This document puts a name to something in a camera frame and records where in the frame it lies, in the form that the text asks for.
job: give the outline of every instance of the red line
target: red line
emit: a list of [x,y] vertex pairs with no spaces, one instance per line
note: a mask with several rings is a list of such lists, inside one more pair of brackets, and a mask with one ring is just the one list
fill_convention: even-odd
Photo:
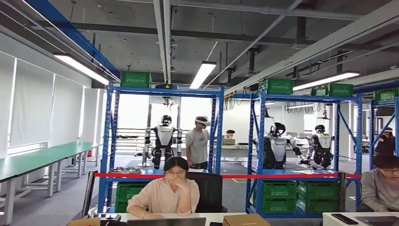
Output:
[[[94,173],[95,177],[101,178],[142,178],[157,179],[163,175],[153,174],[123,174],[123,173]],[[268,178],[330,178],[337,177],[337,173],[314,173],[314,174],[259,174],[259,175],[221,175],[223,179],[268,179]],[[359,174],[347,174],[348,178],[361,178]]]

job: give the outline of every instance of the humanoid robot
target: humanoid robot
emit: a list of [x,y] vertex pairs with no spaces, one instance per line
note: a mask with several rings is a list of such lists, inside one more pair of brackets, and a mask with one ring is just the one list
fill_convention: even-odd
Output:
[[[306,157],[302,155],[301,150],[295,145],[294,140],[281,137],[285,131],[286,127],[279,122],[275,122],[270,126],[269,134],[263,139],[263,168],[283,170],[287,159],[286,147],[288,145],[298,157],[299,164],[311,165],[314,168],[320,169],[321,167],[314,161],[306,159]],[[259,142],[257,139],[254,139],[253,143],[258,145]]]
[[331,154],[331,141],[333,140],[329,134],[326,134],[326,128],[323,125],[317,125],[314,130],[316,134],[308,137],[309,150],[307,159],[313,158],[316,164],[326,169],[331,165],[333,154]]
[[169,115],[164,115],[161,118],[161,124],[154,128],[145,129],[145,143],[144,143],[144,157],[143,161],[150,158],[150,136],[151,131],[155,133],[155,148],[152,150],[151,155],[153,156],[152,162],[154,163],[154,168],[160,168],[160,162],[162,157],[162,152],[164,153],[165,160],[174,156],[172,149],[173,143],[173,133],[177,131],[177,156],[182,156],[182,129],[176,129],[170,125],[172,122],[172,117]]

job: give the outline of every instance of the woman's hand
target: woman's hand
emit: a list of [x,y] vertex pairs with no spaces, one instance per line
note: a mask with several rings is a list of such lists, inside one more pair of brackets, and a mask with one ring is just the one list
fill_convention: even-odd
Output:
[[159,214],[145,213],[143,219],[163,219],[164,217]]
[[186,178],[174,178],[173,182],[181,189],[189,190],[190,186],[188,185]]

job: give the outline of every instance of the glasses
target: glasses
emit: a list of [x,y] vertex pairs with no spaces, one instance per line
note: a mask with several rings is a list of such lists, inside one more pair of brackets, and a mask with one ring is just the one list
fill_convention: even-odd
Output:
[[386,173],[399,173],[399,169],[382,169]]
[[178,175],[178,176],[182,176],[186,173],[186,171],[178,171],[178,172],[174,172],[174,171],[166,171],[166,174],[174,176],[174,175]]

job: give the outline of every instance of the green storage bin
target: green storage bin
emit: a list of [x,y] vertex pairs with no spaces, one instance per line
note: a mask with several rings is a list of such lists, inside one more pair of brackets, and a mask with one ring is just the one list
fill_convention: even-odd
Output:
[[297,192],[307,199],[338,200],[340,186],[336,181],[298,181]]
[[127,202],[134,195],[139,194],[147,183],[119,182],[116,187],[116,202]]
[[151,88],[152,78],[150,73],[145,72],[122,72],[120,86]]
[[373,92],[373,99],[377,102],[392,101],[397,96],[399,96],[398,88],[376,90]]
[[115,213],[126,213],[128,202],[115,202]]
[[338,200],[309,199],[298,195],[296,200],[296,206],[302,209],[306,214],[339,212]]
[[259,84],[259,89],[265,89],[268,94],[292,94],[291,79],[265,79]]
[[265,199],[262,202],[261,213],[294,213],[295,199]]
[[296,197],[295,181],[263,181],[262,199],[294,199]]
[[351,97],[353,95],[353,85],[330,83],[327,85],[313,87],[312,96],[328,96],[328,97]]

